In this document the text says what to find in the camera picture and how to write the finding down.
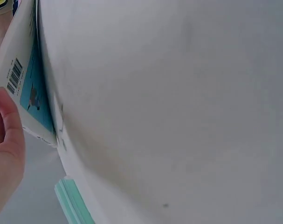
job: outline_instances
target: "teal book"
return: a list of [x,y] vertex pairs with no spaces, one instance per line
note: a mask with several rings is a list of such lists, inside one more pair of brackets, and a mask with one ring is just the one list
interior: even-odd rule
[[55,193],[69,224],[95,224],[72,179],[61,179]]

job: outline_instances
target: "blue cover illustration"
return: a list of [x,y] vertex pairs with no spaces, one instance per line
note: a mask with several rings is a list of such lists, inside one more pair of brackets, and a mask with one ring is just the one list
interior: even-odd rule
[[46,129],[50,132],[55,132],[49,108],[37,37],[35,37],[34,40],[28,69],[25,74],[20,104]]

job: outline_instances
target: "white book cover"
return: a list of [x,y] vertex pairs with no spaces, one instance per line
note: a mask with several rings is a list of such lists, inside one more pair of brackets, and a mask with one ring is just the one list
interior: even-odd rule
[[17,104],[25,131],[56,146],[43,64],[38,47],[36,1],[24,0],[0,47],[0,87]]

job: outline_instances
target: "barcode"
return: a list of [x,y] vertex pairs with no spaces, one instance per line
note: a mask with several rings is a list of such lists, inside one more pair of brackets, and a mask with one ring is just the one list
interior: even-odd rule
[[7,83],[7,89],[10,90],[12,94],[15,94],[16,89],[18,87],[22,68],[23,68],[22,65],[20,64],[19,60],[16,58],[11,71],[11,75],[9,76],[9,82]]

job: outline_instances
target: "hand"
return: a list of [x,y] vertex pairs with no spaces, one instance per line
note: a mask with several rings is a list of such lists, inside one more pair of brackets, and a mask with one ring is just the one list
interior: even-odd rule
[[0,88],[0,211],[20,184],[25,166],[25,141],[18,109]]

